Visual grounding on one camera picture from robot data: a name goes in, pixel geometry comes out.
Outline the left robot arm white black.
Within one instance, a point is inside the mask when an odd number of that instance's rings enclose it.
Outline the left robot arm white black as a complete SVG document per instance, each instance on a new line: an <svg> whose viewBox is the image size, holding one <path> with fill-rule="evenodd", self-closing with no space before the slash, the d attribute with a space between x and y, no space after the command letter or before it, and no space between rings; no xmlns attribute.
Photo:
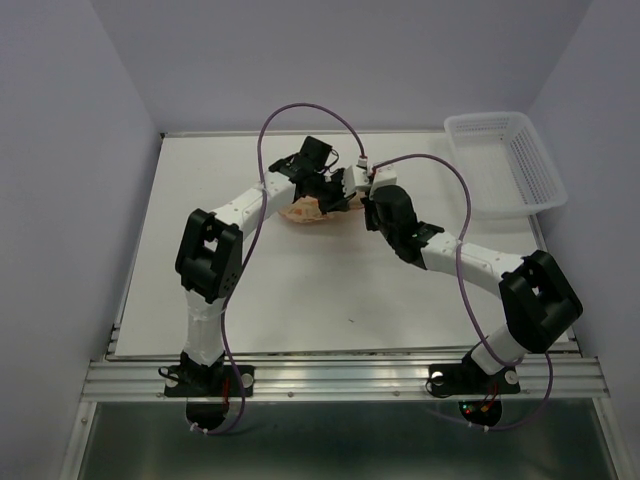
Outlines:
<svg viewBox="0 0 640 480"><path fill-rule="evenodd" d="M262 223L297 200L317 200L320 212L349 209L343 171L329 172L331 145L305 138L301 149L263 173L263 179L212 211L194 210L188 217L175 262L187 300L187 338L179 363L162 367L168 397L207 397L222 392L227 349L223 316L250 254L248 237L257 238Z"/></svg>

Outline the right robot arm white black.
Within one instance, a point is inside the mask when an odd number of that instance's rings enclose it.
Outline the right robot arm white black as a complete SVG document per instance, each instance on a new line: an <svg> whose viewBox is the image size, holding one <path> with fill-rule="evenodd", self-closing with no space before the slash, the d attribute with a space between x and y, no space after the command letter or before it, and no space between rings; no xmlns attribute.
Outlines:
<svg viewBox="0 0 640 480"><path fill-rule="evenodd" d="M429 379L434 396L479 394L503 380L527 354L544 354L582 315L583 306L554 257L536 250L519 256L465 243L418 219L408 193L396 185L362 201L365 225L382 234L404 262L452 275L459 287L475 285L502 303L503 326L454 364Z"/></svg>

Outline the pink patterned laundry bag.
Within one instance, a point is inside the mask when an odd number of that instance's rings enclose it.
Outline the pink patterned laundry bag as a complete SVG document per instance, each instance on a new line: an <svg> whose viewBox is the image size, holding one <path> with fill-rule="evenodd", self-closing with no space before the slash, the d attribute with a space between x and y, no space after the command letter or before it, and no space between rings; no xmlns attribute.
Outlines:
<svg viewBox="0 0 640 480"><path fill-rule="evenodd" d="M293 204L287 205L278 211L279 216L295 225L310 225L316 223L324 223L327 221L333 221L345 217L351 212L356 212L364 209L361 202L361 195L356 195L353 199L347 203L346 211L333 211L329 213L322 213L319 208L319 202L313 197L301 197Z"/></svg>

